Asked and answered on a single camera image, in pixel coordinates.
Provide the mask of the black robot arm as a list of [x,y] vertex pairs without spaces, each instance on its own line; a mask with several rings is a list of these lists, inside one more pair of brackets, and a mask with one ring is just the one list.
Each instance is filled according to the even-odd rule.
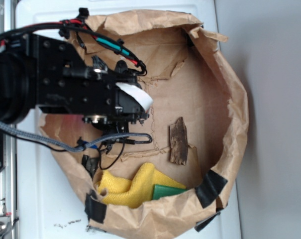
[[124,61],[114,70],[97,56],[88,66],[68,42],[36,34],[8,39],[0,52],[0,121],[17,124],[29,111],[81,115],[96,126],[146,120],[153,99]]

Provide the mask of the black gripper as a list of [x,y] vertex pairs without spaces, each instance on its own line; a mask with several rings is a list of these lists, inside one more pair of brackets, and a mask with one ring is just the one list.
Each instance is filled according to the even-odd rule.
[[44,113],[82,115],[93,124],[135,124],[148,119],[150,96],[125,61],[110,69],[94,55],[88,66],[70,43],[40,35],[35,43],[35,104]]

